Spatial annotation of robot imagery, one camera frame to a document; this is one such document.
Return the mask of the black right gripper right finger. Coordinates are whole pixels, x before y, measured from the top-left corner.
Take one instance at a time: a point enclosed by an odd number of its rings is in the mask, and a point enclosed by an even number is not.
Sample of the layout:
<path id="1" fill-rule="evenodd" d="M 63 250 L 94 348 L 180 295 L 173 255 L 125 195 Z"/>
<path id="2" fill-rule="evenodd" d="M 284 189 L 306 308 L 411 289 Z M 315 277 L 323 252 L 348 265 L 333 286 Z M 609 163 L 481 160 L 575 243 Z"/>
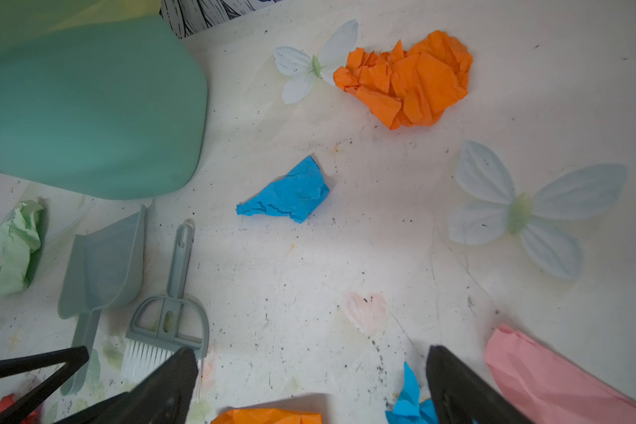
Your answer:
<path id="1" fill-rule="evenodd" d="M 444 346 L 429 348 L 426 376 L 441 423 L 532 423 Z"/>

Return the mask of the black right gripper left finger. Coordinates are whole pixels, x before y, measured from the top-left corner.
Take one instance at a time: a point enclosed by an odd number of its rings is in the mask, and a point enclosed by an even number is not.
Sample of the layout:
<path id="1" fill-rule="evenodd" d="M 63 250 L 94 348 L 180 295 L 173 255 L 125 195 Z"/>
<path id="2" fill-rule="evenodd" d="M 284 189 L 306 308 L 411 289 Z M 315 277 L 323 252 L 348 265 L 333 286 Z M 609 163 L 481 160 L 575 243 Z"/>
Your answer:
<path id="1" fill-rule="evenodd" d="M 176 351 L 133 390 L 61 420 L 63 423 L 184 423 L 194 394 L 194 351 Z"/>

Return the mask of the red paper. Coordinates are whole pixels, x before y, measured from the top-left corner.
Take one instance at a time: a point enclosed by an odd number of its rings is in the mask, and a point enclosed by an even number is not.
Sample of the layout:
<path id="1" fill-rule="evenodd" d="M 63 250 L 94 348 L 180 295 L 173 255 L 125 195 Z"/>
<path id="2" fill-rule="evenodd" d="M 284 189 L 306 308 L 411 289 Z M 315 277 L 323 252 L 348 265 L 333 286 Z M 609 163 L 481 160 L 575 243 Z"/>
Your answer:
<path id="1" fill-rule="evenodd" d="M 6 411 L 9 407 L 11 407 L 12 405 L 14 405 L 16 402 L 15 399 L 15 395 L 14 394 L 10 394 L 7 395 L 5 397 L 3 397 L 0 400 L 0 413 L 3 413 L 4 411 Z M 36 413 L 31 413 L 30 415 L 28 415 L 28 417 L 26 417 L 25 420 L 23 420 L 21 422 L 21 424 L 34 424 L 38 422 L 38 417 Z"/>

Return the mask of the grey-green hand brush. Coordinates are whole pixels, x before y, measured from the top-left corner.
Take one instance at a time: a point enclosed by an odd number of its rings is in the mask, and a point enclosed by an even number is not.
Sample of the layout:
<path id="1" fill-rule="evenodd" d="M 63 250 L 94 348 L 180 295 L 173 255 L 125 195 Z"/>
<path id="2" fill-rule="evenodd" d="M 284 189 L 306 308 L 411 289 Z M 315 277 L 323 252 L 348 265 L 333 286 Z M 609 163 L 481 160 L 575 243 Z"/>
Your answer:
<path id="1" fill-rule="evenodd" d="M 210 323 L 201 303 L 185 296 L 194 235 L 194 220 L 188 218 L 177 229 L 165 293 L 146 298 L 132 314 L 121 366 L 121 376 L 127 381 L 139 383 L 181 348 L 191 349 L 196 365 L 202 367 L 210 343 Z M 150 328 L 141 327 L 142 316 L 154 303 L 159 305 L 157 322 Z M 202 334 L 199 337 L 178 331 L 187 309 L 194 311 L 200 320 Z"/>

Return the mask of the grey-green plastic dustpan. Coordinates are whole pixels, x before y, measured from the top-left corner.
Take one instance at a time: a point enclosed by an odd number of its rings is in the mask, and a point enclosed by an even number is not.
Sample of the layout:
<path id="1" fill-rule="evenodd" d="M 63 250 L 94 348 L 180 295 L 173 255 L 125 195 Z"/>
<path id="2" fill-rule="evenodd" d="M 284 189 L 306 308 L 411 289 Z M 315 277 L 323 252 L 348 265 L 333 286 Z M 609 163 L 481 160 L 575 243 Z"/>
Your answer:
<path id="1" fill-rule="evenodd" d="M 88 235 L 74 238 L 58 301 L 58 316 L 78 319 L 72 346 L 92 353 L 102 311 L 125 307 L 143 279 L 145 207 Z"/>

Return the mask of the light green paper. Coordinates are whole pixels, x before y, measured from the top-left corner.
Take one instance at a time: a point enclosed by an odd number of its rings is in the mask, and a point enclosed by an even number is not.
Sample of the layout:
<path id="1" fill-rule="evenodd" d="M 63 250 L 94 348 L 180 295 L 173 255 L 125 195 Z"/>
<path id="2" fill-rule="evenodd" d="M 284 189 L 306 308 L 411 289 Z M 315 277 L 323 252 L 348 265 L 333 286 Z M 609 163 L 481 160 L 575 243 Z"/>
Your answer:
<path id="1" fill-rule="evenodd" d="M 0 225 L 0 297 L 25 291 L 32 256 L 42 246 L 38 225 L 44 206 L 21 201 Z"/>

